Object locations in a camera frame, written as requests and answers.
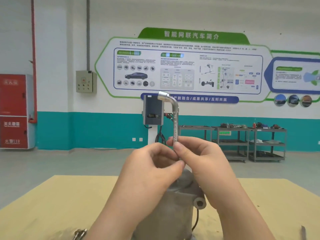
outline green leaf graphic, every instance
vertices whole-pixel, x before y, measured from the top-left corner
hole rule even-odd
[[[318,73],[319,73],[319,70],[316,70],[316,71],[312,72],[312,75],[318,75]]]

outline person's left hand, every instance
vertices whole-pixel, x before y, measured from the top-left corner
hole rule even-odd
[[[176,153],[161,143],[134,150],[124,163],[110,197],[88,235],[93,236],[98,225],[107,229],[107,224],[115,222],[132,234],[139,222],[158,205],[167,188],[181,176],[184,167],[185,163],[179,161]]]

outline red pipe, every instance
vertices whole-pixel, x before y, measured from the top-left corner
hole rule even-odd
[[[34,97],[34,118],[29,118],[29,123],[38,122],[37,108],[37,71],[36,71],[36,39],[35,39],[35,6],[34,0],[31,0],[31,32],[32,32],[32,68],[33,68],[33,97]]]

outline person's right hand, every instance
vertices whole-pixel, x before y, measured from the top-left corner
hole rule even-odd
[[[167,141],[173,145],[173,139]],[[196,137],[179,136],[174,143],[176,154],[191,169],[212,207],[226,210],[244,193],[220,147]]]

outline red fire cabinet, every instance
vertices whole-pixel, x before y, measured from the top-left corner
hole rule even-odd
[[[33,77],[0,74],[0,149],[35,146]]]

